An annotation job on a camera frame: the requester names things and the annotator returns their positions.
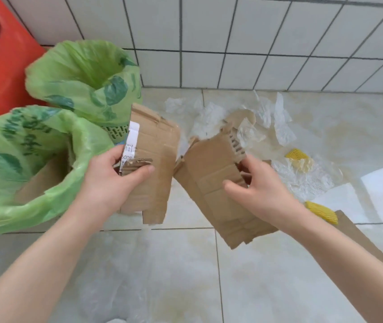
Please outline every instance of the right hand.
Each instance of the right hand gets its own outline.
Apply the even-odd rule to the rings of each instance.
[[[288,232],[307,209],[287,190],[269,164],[247,155],[241,165],[249,171],[243,177],[250,186],[244,188],[225,180],[223,187],[227,195],[255,216]]]

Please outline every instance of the green plastic bag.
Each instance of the green plastic bag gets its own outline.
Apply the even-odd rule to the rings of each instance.
[[[124,141],[132,103],[141,103],[139,67],[107,41],[65,41],[26,69],[26,89],[38,98],[104,128]]]
[[[25,205],[15,193],[68,146],[75,154],[63,182]],[[35,226],[66,211],[88,162],[113,146],[108,134],[69,110],[31,105],[0,116],[0,233]]]

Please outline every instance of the orange plastic container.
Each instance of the orange plastic container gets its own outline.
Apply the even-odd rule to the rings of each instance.
[[[0,0],[0,115],[17,106],[44,103],[25,90],[25,68],[45,53]]]

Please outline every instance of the garbage bag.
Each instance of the garbage bag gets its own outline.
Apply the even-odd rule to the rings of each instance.
[[[16,192],[68,146],[74,162],[65,179],[27,204],[17,204]],[[90,158],[111,147],[103,129],[69,110],[30,105],[1,115],[0,233],[35,226],[65,212]]]
[[[139,67],[129,54],[101,40],[65,41],[26,69],[34,98],[68,109],[124,141],[132,103],[141,103]]]

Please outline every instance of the tiled floor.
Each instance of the tiled floor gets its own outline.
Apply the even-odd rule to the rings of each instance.
[[[194,117],[164,112],[168,97],[185,98],[190,106],[214,102],[230,111],[256,105],[250,91],[142,94],[146,106],[178,122],[185,134]],[[316,201],[343,210],[383,251],[383,96],[283,95],[298,138],[292,146],[336,163],[344,174]],[[280,159],[291,148],[280,146],[272,131],[261,131],[267,138],[252,151],[260,158]],[[50,225],[0,236],[0,274]],[[175,180],[165,222],[141,228],[139,216],[115,214],[105,224],[106,231],[84,251],[50,322],[363,322],[293,239],[278,232],[232,251]]]

